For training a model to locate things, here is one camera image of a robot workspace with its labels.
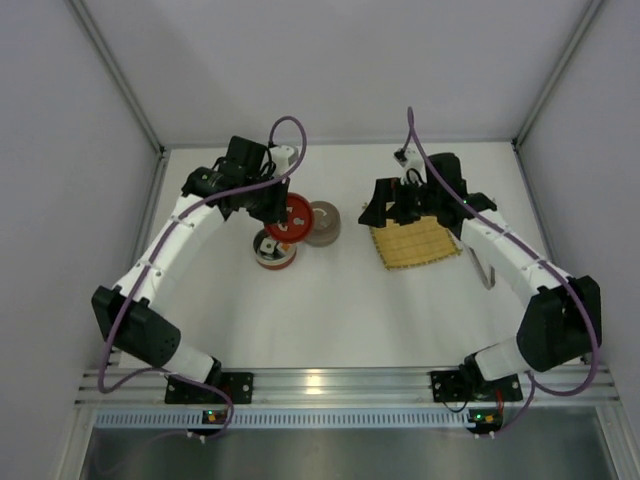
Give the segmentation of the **red round lid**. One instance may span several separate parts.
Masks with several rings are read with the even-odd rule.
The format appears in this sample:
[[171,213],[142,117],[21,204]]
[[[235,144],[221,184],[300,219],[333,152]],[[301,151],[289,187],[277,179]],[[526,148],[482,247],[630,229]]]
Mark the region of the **red round lid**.
[[295,244],[304,241],[314,227],[314,212],[310,203],[297,193],[289,193],[284,221],[265,226],[265,231],[276,241]]

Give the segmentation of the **beige steel container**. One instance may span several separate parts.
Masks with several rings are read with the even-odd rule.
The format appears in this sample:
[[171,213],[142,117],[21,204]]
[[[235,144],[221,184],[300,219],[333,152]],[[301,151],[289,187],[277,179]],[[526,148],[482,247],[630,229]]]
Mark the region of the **beige steel container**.
[[304,242],[313,247],[326,247],[338,239],[340,232],[341,224],[339,222],[316,222]]

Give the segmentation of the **beige round lid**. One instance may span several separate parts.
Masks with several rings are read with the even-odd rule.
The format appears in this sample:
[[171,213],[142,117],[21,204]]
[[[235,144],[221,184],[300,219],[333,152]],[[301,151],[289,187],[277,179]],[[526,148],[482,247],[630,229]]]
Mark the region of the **beige round lid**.
[[327,233],[336,230],[340,224],[337,208],[327,201],[313,201],[310,203],[314,214],[313,233]]

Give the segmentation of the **steel tongs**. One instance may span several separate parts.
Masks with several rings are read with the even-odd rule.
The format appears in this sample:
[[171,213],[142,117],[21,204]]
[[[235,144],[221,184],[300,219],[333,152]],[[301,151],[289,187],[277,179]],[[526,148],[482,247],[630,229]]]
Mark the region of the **steel tongs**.
[[496,285],[496,271],[494,267],[486,261],[482,260],[481,257],[476,253],[476,251],[471,247],[466,246],[465,250],[469,255],[472,266],[474,267],[474,270],[478,275],[481,284],[486,290],[492,290]]

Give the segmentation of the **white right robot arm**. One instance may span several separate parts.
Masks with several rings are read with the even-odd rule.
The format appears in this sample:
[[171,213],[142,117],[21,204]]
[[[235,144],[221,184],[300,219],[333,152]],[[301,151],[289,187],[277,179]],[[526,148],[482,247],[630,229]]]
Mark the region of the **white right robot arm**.
[[376,181],[358,222],[383,227],[433,217],[472,253],[484,258],[524,306],[517,332],[467,356],[464,381],[480,389],[526,372],[546,372],[602,343],[601,293],[590,276],[574,277],[536,252],[506,223],[494,201],[471,193],[453,153],[422,157],[402,148],[395,161],[403,173]]

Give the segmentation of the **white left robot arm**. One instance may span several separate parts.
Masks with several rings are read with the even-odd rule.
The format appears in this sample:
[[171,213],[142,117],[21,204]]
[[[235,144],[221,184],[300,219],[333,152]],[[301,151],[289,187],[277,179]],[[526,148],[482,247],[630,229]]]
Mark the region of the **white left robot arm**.
[[193,170],[158,235],[114,286],[100,286],[91,306],[109,349],[170,374],[183,384],[219,387],[219,360],[184,339],[165,313],[178,283],[201,247],[239,211],[265,223],[285,221],[292,168],[301,150],[234,136],[210,167]]

